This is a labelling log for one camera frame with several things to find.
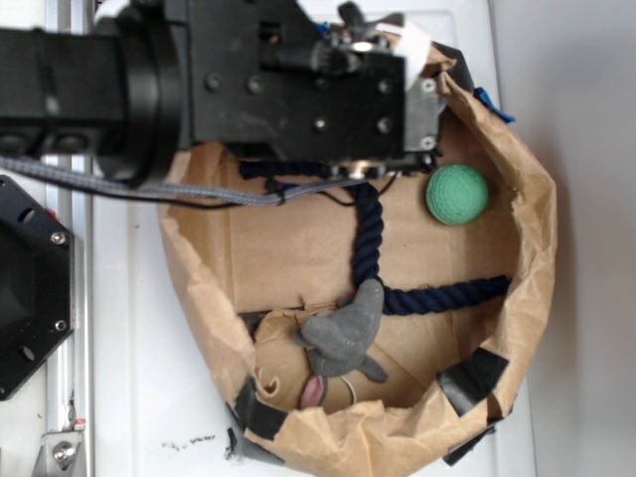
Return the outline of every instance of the pink tongue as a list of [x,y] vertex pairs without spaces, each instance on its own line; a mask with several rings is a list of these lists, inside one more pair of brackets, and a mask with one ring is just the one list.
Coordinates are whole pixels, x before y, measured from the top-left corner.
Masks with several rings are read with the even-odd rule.
[[324,394],[324,378],[316,375],[312,376],[309,378],[307,385],[305,385],[305,391],[303,391],[302,397],[300,398],[300,408],[306,409],[307,407],[320,405]]

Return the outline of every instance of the black cylinder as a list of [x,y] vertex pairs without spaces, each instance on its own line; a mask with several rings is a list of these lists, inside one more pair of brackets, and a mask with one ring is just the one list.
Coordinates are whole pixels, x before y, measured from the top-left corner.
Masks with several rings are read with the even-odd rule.
[[0,30],[0,154],[88,153],[110,179],[161,181],[182,93],[158,15],[128,8],[88,36]]

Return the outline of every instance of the black tape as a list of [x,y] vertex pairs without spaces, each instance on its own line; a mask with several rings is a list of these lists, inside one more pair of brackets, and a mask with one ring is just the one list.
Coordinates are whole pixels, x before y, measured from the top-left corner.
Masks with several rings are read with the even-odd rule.
[[235,412],[243,431],[248,428],[258,437],[269,440],[274,438],[287,418],[287,412],[258,400],[253,378],[249,378],[240,390]]
[[446,57],[457,61],[457,64],[448,70],[448,72],[457,84],[464,89],[473,92],[473,89],[475,89],[475,83],[473,82],[472,76],[470,76],[470,70],[468,70],[468,64],[466,63],[464,54],[455,48],[451,48],[440,43],[433,43],[433,46]]
[[237,416],[233,413],[232,409],[228,406],[228,410],[232,415],[234,425],[228,429],[228,437],[230,438],[230,448],[228,449],[227,458],[230,454],[240,455],[247,457],[248,459],[258,460],[266,464],[272,465],[285,465],[285,461],[275,456],[266,449],[263,449],[258,444],[245,438],[242,428],[242,424],[237,419]]
[[457,462],[459,462],[461,459],[466,457],[466,454],[468,454],[468,452],[473,450],[475,448],[475,446],[479,442],[481,442],[484,437],[486,437],[488,434],[494,434],[495,433],[495,424],[497,422],[499,422],[500,420],[501,419],[498,419],[497,421],[492,422],[486,428],[486,430],[484,430],[480,434],[476,435],[472,439],[469,439],[466,442],[464,442],[462,444],[459,444],[459,445],[453,447],[452,449],[450,449],[448,451],[448,454],[446,454],[446,456],[443,458],[444,462],[446,462],[446,464],[448,464],[449,467],[452,467]]
[[495,389],[510,362],[483,348],[437,375],[437,382],[459,416]]

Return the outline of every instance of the blue tape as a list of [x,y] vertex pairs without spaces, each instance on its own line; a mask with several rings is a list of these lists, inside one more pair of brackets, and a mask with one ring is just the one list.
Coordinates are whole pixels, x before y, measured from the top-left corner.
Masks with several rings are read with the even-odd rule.
[[321,33],[321,35],[327,35],[329,33],[329,22],[314,23],[314,25]]
[[473,95],[477,99],[479,99],[488,109],[501,117],[502,121],[504,121],[506,124],[510,124],[511,122],[515,122],[517,120],[516,117],[506,114],[504,111],[499,109],[488,95],[488,92],[486,92],[486,89],[484,89],[483,87],[476,87],[473,91]]

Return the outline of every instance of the white wall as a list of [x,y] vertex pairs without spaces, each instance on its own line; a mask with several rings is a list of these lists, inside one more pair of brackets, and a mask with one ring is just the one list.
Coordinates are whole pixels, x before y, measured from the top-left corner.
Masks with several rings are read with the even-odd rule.
[[43,27],[45,0],[0,0],[0,27]]
[[636,2],[492,0],[500,92],[558,183],[530,376],[540,477],[636,474]]

